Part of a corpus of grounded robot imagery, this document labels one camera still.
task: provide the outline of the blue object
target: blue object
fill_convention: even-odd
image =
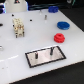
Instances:
[[[50,6],[48,8],[48,12],[50,12],[50,13],[56,13],[56,12],[58,12],[58,7],[57,6]]]
[[[58,22],[57,27],[62,30],[67,30],[70,28],[70,24],[67,22]]]

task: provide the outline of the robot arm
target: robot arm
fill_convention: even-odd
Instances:
[[[6,0],[6,13],[25,12],[27,11],[27,2],[25,0]]]

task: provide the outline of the cable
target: cable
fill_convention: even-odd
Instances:
[[[72,6],[74,5],[75,2],[76,2],[76,0],[73,0]]]

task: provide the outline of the red lid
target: red lid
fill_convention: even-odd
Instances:
[[[54,36],[54,41],[57,42],[57,43],[63,43],[65,40],[65,37],[63,34],[61,33],[57,33],[55,36]]]

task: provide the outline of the blue cap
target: blue cap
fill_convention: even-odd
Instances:
[[[70,28],[70,24],[67,23],[67,22],[61,21],[61,22],[58,22],[58,23],[57,23],[57,27],[58,27],[59,29],[62,29],[62,30],[67,30],[67,29]]]

